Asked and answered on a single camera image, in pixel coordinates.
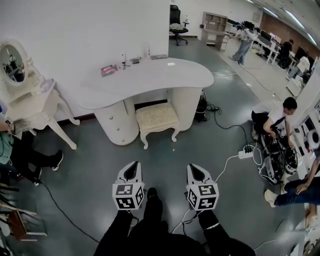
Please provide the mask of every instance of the white bottle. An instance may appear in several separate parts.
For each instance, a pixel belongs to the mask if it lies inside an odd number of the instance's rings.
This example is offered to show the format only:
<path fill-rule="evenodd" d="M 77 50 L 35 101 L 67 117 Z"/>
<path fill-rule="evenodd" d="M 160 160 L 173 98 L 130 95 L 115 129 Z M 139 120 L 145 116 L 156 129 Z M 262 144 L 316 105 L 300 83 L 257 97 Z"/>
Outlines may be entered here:
<path fill-rule="evenodd" d="M 150 58 L 150 48 L 149 48 L 149 46 L 147 44 L 145 44 L 144 47 L 143 47 L 143 57 L 145 59 Z"/>

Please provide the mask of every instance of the ceiling light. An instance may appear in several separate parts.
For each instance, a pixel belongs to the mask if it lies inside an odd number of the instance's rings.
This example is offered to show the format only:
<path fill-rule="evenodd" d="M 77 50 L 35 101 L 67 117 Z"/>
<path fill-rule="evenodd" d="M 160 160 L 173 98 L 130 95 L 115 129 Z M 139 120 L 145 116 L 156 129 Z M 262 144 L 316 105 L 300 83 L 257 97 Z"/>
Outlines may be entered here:
<path fill-rule="evenodd" d="M 270 10 L 267 9 L 266 7 L 263 7 L 263 9 L 265 9 L 268 13 L 271 13 L 273 16 L 279 18 L 276 14 L 274 14 L 272 11 L 270 11 Z"/>
<path fill-rule="evenodd" d="M 301 28 L 305 29 L 305 27 L 301 24 L 301 22 L 290 11 L 288 10 L 285 10 L 285 11 Z"/>
<path fill-rule="evenodd" d="M 317 45 L 317 43 L 316 43 L 316 41 L 314 40 L 314 38 L 313 38 L 309 33 L 307 33 L 307 34 L 308 34 L 308 36 L 309 36 L 309 38 L 310 38 L 311 42 L 316 46 L 316 45 Z"/>

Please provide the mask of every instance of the kidney-shaped desk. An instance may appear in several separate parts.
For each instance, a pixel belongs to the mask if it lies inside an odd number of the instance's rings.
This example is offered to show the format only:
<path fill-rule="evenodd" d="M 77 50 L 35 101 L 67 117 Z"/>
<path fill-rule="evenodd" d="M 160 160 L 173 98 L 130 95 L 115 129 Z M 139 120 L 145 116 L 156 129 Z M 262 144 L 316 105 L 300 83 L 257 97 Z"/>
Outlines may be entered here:
<path fill-rule="evenodd" d="M 169 101 L 178 116 L 181 131 L 193 122 L 202 88 L 214 83 L 204 66 L 178 58 L 142 60 L 102 77 L 93 70 L 78 91 L 80 107 L 93 110 L 108 138 L 124 146 L 139 134 L 133 96 L 159 89 L 171 89 Z"/>

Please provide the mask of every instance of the brown wall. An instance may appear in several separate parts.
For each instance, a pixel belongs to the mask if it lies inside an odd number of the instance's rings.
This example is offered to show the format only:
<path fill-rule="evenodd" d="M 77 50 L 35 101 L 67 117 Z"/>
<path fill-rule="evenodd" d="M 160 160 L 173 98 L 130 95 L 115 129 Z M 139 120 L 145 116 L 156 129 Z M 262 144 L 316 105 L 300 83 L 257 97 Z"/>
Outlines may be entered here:
<path fill-rule="evenodd" d="M 301 47 L 305 51 L 309 52 L 309 55 L 316 59 L 320 56 L 320 50 L 313 45 L 308 39 L 302 36 L 299 32 L 295 31 L 292 27 L 283 23 L 282 21 L 270 16 L 269 14 L 263 13 L 260 29 L 277 35 L 281 38 L 281 43 L 285 41 L 293 40 L 292 51 L 297 52 L 298 47 Z"/>

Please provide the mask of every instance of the black office chair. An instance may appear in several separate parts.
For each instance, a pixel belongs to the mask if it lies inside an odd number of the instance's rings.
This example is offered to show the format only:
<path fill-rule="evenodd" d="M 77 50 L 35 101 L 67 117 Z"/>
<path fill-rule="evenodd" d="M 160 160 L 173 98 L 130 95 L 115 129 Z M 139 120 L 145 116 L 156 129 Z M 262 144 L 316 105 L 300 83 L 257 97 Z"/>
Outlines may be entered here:
<path fill-rule="evenodd" d="M 173 23 L 180 23 L 180 14 L 181 11 L 179 10 L 178 6 L 176 5 L 170 5 L 170 25 Z M 185 41 L 186 44 L 188 44 L 188 41 L 181 37 L 180 34 L 189 32 L 188 29 L 186 29 L 188 22 L 184 22 L 184 29 L 176 30 L 176 29 L 170 29 L 169 31 L 174 33 L 174 39 L 176 41 L 176 46 L 179 46 L 179 43 L 181 41 Z"/>

